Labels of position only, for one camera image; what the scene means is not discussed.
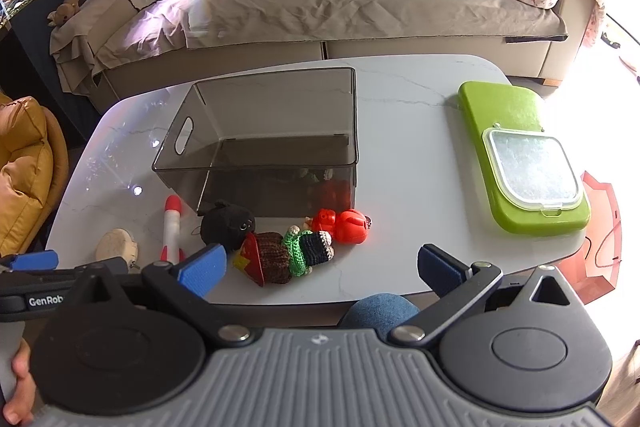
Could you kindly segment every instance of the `yellow leather armchair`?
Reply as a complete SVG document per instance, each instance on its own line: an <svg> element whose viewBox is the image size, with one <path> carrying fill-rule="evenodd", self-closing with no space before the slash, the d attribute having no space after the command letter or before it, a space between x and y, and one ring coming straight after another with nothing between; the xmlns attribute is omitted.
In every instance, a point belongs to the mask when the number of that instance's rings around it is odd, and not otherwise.
<svg viewBox="0 0 640 427"><path fill-rule="evenodd" d="M51 111L0 93L0 256L23 253L68 180L65 137Z"/></svg>

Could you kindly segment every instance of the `brown knitted hair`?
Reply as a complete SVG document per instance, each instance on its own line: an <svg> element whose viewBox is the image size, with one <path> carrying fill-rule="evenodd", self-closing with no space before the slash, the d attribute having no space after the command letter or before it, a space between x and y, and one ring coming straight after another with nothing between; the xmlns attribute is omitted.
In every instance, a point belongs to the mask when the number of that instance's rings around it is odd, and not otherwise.
<svg viewBox="0 0 640 427"><path fill-rule="evenodd" d="M258 243L264 281L276 284L289 282L289 251L282 244L282 236L278 232L257 233L255 240Z"/></svg>

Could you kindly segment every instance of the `white marble table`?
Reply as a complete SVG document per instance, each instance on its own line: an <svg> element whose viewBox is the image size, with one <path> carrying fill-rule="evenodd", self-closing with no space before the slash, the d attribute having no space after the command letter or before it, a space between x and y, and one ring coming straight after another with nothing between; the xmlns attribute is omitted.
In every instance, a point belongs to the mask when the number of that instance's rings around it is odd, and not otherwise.
<svg viewBox="0 0 640 427"><path fill-rule="evenodd" d="M325 60L263 71L350 66L356 70L356 207L373 221L367 241L337 247L334 260L287 285L260 288L229 265L209 300L241 305L353 301L374 293L428 291L416 256L434 243L464 263L484 260L505 273L567 257L584 232L533 238L511 235L491 218L478 160L456 93L467 80L508 83L490 62L468 55L407 55ZM128 98L100 121L73 173L47 243L60 267L94 259L102 235L126 229L141 266L159 258L164 200L171 191L151 170L158 146L190 84ZM202 242L187 209L181 246ZM257 220L257 231L291 223Z"/></svg>

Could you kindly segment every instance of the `green plastic box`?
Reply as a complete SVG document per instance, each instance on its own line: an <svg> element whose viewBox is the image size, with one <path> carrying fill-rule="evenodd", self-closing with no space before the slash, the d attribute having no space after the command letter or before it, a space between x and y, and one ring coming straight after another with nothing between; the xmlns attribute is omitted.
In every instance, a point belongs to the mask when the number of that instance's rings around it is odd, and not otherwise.
<svg viewBox="0 0 640 427"><path fill-rule="evenodd" d="M545 133L544 101L490 82L465 82L458 97L498 225L537 236L585 228L589 201L561 143Z"/></svg>

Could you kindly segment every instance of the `human hand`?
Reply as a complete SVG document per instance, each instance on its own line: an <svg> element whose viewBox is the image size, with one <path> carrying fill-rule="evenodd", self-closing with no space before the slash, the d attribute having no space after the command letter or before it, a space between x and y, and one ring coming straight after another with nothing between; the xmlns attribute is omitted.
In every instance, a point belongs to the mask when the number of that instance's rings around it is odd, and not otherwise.
<svg viewBox="0 0 640 427"><path fill-rule="evenodd" d="M29 344L22 339L11 365L17 380L14 397L2 409L4 417L11 425L27 425L33 420L31 409L36 398L36 384L29 372L30 355Z"/></svg>

